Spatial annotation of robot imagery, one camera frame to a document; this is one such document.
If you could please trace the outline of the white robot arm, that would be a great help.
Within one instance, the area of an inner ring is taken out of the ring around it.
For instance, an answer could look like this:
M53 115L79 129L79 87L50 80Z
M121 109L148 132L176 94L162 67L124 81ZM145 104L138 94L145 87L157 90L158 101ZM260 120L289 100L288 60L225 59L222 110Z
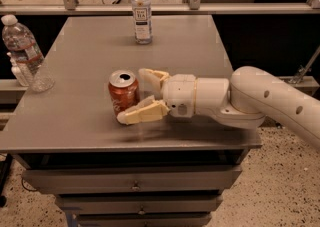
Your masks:
M320 149L320 101L261 69L240 67L228 79L171 76L146 68L139 75L162 98L149 96L120 112L122 124L200 115L225 126L254 129L270 117Z

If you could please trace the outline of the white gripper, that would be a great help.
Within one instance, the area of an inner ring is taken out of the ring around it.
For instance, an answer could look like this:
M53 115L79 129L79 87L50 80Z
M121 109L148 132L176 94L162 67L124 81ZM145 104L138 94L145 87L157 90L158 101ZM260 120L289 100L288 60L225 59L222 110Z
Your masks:
M191 118L194 115L196 87L194 75L177 74L170 77L168 72L147 68L141 68L138 73L154 91L160 92L162 89L165 102L156 100L153 95L148 96L137 105L120 112L117 115L119 123L131 125L158 121L168 113L173 117L181 118Z

